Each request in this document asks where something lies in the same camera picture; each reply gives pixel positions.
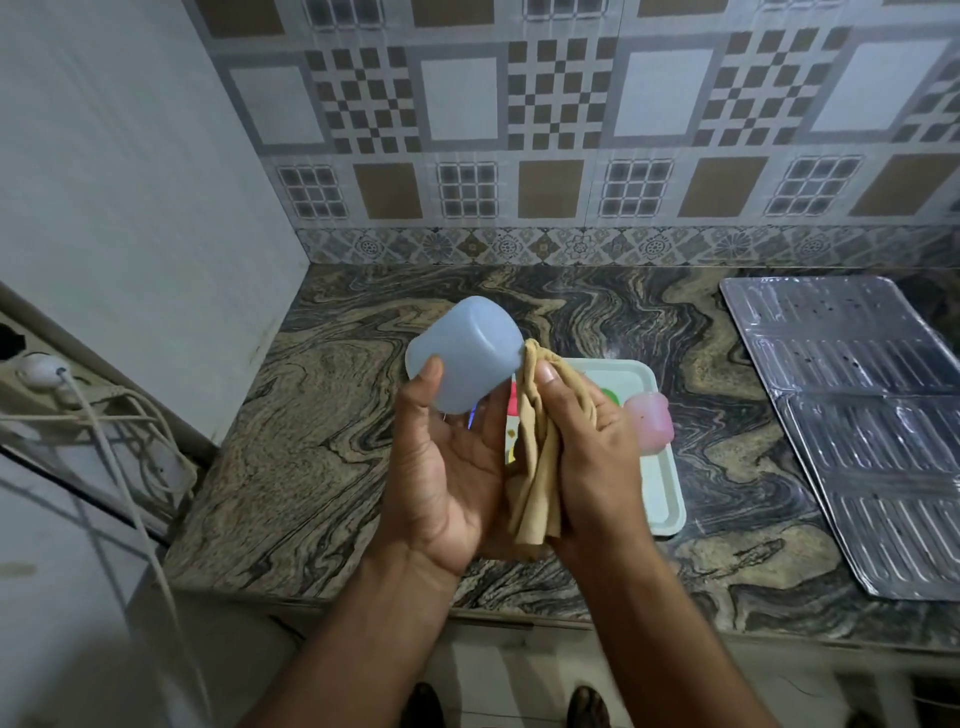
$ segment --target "white plastic tray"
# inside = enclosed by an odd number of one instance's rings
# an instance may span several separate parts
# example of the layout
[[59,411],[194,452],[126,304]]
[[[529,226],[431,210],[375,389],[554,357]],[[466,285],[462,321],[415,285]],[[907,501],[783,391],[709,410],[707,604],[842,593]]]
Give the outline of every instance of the white plastic tray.
[[[633,359],[574,359],[566,361],[579,372],[587,375],[601,389],[613,394],[622,404],[641,392],[657,392],[657,378],[646,364]],[[517,417],[507,418],[507,455],[516,440]],[[654,536],[673,536],[686,523],[684,494],[680,490],[677,466],[673,449],[666,446],[656,455],[640,458],[640,473],[643,476],[643,504],[647,520]]]

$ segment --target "hand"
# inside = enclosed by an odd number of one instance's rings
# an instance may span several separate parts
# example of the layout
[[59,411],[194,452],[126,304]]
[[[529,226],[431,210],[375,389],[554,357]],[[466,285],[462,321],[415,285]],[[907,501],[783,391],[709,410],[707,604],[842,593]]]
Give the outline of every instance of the hand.
[[430,406],[444,364],[435,354],[396,398],[394,446],[378,538],[401,540],[459,577],[476,554],[503,493],[510,382],[468,415],[447,417]]
[[596,384],[583,379],[597,408],[596,428],[550,364],[540,361],[534,371],[543,406],[564,441],[560,488],[567,523],[553,547],[578,580],[609,556],[638,548],[656,551],[643,508],[633,423]]

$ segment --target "kitchen counter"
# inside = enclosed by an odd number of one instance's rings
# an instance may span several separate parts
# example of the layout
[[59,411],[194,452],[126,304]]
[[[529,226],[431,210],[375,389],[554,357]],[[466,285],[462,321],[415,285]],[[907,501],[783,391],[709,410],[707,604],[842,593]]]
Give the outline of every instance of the kitchen counter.
[[[755,275],[756,271],[742,275]],[[960,649],[960,605],[873,599],[853,581],[756,376],[722,268],[314,266],[166,559],[177,588],[316,605],[376,526],[407,343],[480,294],[566,356],[635,358],[670,399],[687,521],[661,542],[725,633]],[[960,275],[892,272],[960,342]],[[477,561],[455,613],[583,622],[556,559]]]

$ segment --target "backsplash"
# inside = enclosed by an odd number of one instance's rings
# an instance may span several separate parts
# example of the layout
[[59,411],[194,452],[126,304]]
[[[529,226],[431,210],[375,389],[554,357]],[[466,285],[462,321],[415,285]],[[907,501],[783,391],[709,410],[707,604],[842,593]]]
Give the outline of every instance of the backsplash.
[[315,259],[960,264],[960,4],[184,4]]

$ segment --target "power strip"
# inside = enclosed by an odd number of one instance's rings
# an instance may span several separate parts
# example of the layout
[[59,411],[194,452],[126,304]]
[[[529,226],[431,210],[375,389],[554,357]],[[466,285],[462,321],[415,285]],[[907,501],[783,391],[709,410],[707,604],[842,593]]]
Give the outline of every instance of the power strip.
[[31,415],[56,415],[64,412],[62,403],[52,392],[35,392],[27,388],[16,373],[17,366],[24,357],[38,352],[52,354],[69,362],[74,377],[81,384],[112,384],[0,311],[0,406],[8,412]]

